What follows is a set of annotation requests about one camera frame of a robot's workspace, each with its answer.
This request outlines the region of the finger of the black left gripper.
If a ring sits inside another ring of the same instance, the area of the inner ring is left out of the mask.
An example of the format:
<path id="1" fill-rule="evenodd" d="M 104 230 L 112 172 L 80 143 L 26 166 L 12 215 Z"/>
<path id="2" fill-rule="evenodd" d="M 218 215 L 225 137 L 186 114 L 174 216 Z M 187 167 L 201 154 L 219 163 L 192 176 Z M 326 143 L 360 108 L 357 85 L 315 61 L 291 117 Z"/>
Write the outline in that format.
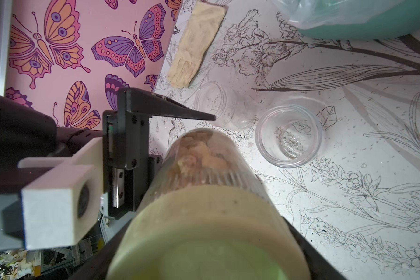
<path id="1" fill-rule="evenodd" d="M 120 219 L 135 212 L 162 164 L 149 153 L 153 116 L 215 121 L 213 114 L 190 109 L 157 93 L 134 87 L 117 92 L 117 110 L 103 116 L 103 215 Z"/>

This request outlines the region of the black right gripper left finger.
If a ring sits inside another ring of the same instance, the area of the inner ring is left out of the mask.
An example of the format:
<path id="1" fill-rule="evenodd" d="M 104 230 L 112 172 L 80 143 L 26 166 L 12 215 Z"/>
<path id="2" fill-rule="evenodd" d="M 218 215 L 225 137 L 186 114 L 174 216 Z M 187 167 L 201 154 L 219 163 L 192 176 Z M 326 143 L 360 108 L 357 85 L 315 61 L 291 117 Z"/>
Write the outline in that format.
<path id="1" fill-rule="evenodd" d="M 91 257 L 80 267 L 68 280 L 105 280 L 109 266 L 116 254 L 117 249 L 126 233 L 131 221 L 101 249 L 98 254 Z"/>

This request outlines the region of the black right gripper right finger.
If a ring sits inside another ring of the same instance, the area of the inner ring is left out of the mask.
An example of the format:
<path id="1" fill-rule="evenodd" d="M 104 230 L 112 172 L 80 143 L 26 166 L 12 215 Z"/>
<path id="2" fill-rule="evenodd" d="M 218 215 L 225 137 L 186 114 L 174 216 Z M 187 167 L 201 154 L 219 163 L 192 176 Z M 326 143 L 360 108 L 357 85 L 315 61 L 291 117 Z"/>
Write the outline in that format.
<path id="1" fill-rule="evenodd" d="M 346 280 L 285 218 L 291 234 L 297 241 L 310 270 L 312 280 Z"/>

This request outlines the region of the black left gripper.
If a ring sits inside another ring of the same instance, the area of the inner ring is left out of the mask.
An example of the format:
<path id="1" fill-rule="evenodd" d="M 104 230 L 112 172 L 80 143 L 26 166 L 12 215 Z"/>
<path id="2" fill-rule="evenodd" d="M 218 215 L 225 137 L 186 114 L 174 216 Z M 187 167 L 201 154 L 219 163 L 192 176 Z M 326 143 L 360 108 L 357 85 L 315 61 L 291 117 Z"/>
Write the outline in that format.
<path id="1" fill-rule="evenodd" d="M 53 118 L 0 96 L 0 172 L 32 157 L 69 157 L 99 130 L 57 127 Z"/>

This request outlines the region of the green lid peanut jar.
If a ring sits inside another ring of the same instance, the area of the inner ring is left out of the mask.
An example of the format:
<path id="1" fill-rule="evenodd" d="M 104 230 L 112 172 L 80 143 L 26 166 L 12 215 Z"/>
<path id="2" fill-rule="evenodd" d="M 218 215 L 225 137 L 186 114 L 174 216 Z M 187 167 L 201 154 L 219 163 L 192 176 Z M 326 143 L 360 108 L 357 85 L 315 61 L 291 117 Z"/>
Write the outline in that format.
<path id="1" fill-rule="evenodd" d="M 109 280 L 308 280 L 289 226 L 234 142 L 174 142 L 122 238 Z"/>

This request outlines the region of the brown lid peanut jar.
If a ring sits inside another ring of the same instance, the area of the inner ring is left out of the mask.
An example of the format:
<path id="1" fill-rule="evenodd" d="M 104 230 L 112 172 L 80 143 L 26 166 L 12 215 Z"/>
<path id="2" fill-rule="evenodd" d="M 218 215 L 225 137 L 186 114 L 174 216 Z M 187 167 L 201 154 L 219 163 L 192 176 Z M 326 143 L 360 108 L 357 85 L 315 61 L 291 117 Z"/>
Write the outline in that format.
<path id="1" fill-rule="evenodd" d="M 308 108 L 287 104 L 267 110 L 255 128 L 255 143 L 262 157 L 279 168 L 297 168 L 320 150 L 324 131 Z"/>

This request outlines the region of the clear peanut jar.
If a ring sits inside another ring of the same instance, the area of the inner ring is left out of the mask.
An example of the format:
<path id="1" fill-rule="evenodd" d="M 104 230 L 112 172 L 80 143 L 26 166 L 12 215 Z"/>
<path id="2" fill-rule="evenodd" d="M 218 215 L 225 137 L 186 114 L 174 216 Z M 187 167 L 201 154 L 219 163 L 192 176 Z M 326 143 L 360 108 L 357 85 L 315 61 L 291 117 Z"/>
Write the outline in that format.
<path id="1" fill-rule="evenodd" d="M 256 116 L 255 107 L 245 95 L 216 82 L 203 84 L 199 88 L 194 107 L 198 111 L 215 115 L 216 120 L 211 122 L 212 125 L 228 130 L 246 129 L 252 125 Z"/>

